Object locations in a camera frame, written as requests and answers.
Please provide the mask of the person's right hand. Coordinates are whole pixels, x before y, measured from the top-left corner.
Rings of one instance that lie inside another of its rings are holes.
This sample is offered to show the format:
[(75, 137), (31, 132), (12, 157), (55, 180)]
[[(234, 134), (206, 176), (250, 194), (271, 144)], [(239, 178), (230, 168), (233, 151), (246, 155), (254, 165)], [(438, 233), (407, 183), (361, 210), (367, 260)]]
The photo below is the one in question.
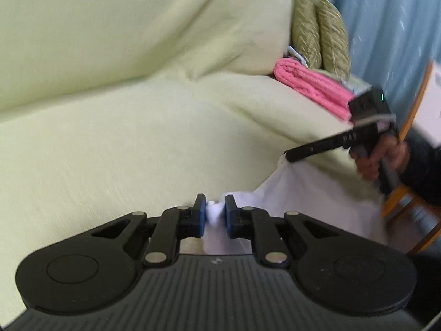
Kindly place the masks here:
[(410, 150), (406, 141), (399, 141), (392, 135), (383, 135), (369, 157), (362, 157), (354, 148), (350, 149), (350, 156), (354, 159), (362, 178), (375, 181), (379, 176), (380, 162), (383, 159), (386, 159), (392, 170), (403, 173), (410, 160)]

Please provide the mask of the dark sleeve forearm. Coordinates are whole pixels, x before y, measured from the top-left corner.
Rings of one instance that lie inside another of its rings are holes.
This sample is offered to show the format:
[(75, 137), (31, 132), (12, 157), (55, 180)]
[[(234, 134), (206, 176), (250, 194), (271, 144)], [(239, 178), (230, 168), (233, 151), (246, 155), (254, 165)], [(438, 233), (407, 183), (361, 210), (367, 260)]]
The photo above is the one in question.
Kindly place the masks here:
[(440, 207), (440, 146), (432, 146), (413, 129), (405, 141), (409, 145), (410, 160), (400, 176), (401, 182), (428, 204)]

